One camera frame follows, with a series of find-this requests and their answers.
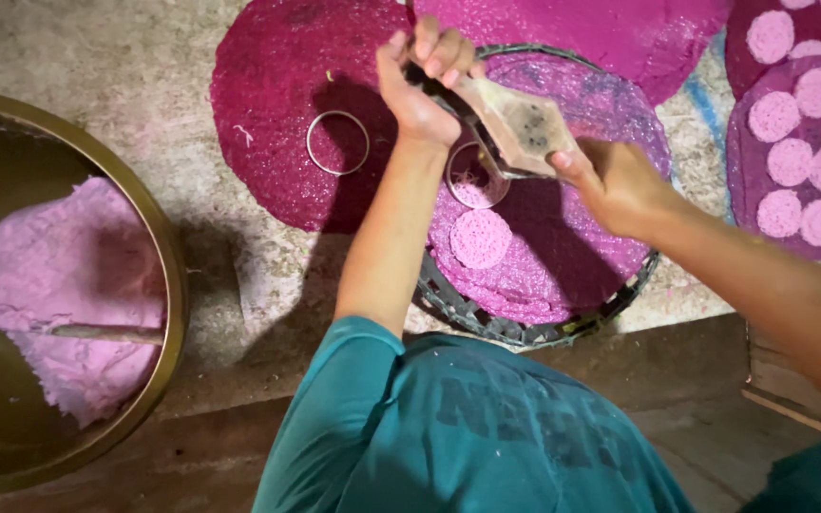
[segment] concrete floor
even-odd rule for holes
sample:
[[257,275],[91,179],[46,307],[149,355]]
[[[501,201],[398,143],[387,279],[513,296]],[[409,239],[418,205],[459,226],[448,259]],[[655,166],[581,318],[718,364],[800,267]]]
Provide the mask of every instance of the concrete floor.
[[[127,441],[58,481],[0,495],[0,512],[248,510],[315,343],[211,375],[183,369],[158,414]],[[693,504],[721,513],[754,496],[774,460],[821,438],[739,395],[747,354],[745,322],[727,315],[528,355],[626,410]],[[250,392],[260,398],[247,401]],[[231,405],[218,406],[222,398]]]

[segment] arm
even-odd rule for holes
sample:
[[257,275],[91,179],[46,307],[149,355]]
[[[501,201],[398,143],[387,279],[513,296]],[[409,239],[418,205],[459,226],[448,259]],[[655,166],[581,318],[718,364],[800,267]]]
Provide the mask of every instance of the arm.
[[[473,44],[452,28],[439,33],[425,16],[414,49],[429,76],[451,87],[462,73],[482,74]],[[382,98],[398,119],[398,141],[357,237],[350,246],[337,290],[335,320],[359,316],[400,337],[417,285],[426,234],[448,151],[461,126],[401,72],[407,37],[398,32],[376,55]]]
[[821,390],[821,266],[703,213],[659,178],[638,146],[579,144],[585,155],[555,153],[553,163],[599,223],[698,277]]

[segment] purple dough sheet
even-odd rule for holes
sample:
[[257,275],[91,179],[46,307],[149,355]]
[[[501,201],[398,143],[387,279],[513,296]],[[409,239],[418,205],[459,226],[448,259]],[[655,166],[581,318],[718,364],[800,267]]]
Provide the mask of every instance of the purple dough sheet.
[[[814,67],[821,67],[821,57],[804,57],[769,69],[744,97],[737,102],[727,132],[727,185],[731,191],[731,207],[737,225],[747,231],[771,240],[802,257],[821,260],[821,247],[808,245],[800,234],[775,239],[766,236],[756,223],[759,203],[766,194],[789,188],[797,192],[804,207],[821,198],[809,180],[795,187],[782,187],[768,175],[766,158],[771,144],[760,142],[749,130],[747,118],[756,101],[772,91],[793,93],[797,78]],[[821,119],[804,118],[787,137],[802,139],[813,146],[813,152],[821,150]]]
[[821,3],[803,9],[785,9],[780,0],[739,0],[727,20],[724,39],[724,67],[727,80],[734,90],[734,98],[741,99],[772,66],[788,62],[788,57],[774,65],[757,62],[746,44],[746,33],[753,20],[765,11],[785,11],[793,19],[793,43],[815,39],[821,41]]
[[724,26],[731,0],[415,0],[475,45],[571,48],[639,85],[653,105],[673,96]]
[[[638,87],[561,57],[510,54],[487,63],[496,82],[554,99],[576,136],[638,143],[661,175],[669,176],[664,129]],[[474,152],[462,152],[452,167],[475,159]],[[561,322],[597,309],[641,268],[649,250],[599,227],[575,187],[556,180],[513,180],[506,198],[493,207],[512,229],[506,257],[489,269],[470,269],[454,257],[449,242],[455,219],[469,210],[441,185],[430,254],[460,293],[514,321]]]
[[[307,231],[359,227],[398,132],[378,92],[376,48],[407,29],[407,18],[388,0],[257,0],[227,31],[211,82],[218,139],[227,164],[277,219]],[[309,158],[306,131],[326,111],[353,114],[370,134],[359,171],[338,177]],[[340,171],[366,149],[343,116],[325,117],[311,142],[315,157]]]

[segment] teal t-shirt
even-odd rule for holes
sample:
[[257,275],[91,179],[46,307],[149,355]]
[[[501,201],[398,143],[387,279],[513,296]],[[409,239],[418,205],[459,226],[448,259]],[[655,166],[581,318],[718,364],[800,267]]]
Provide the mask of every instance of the teal t-shirt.
[[356,317],[332,324],[313,357],[253,508],[692,510],[629,418],[584,384],[464,337],[405,350]]

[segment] round basket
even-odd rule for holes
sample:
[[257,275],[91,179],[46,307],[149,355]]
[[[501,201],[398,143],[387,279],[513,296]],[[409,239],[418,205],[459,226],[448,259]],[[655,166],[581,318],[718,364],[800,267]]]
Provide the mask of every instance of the round basket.
[[[572,50],[551,47],[539,43],[512,43],[506,45],[485,45],[477,48],[477,57],[486,58],[498,54],[537,52],[577,62],[600,72],[605,72],[596,64]],[[532,350],[546,345],[571,345],[578,337],[595,333],[613,320],[639,296],[658,266],[659,253],[654,249],[645,255],[639,272],[626,281],[617,292],[597,310],[576,315],[564,322],[526,324],[496,317],[481,309],[469,297],[462,296],[448,279],[439,271],[429,249],[423,254],[423,265],[417,278],[420,295],[451,323],[479,337],[493,340],[517,350]]]

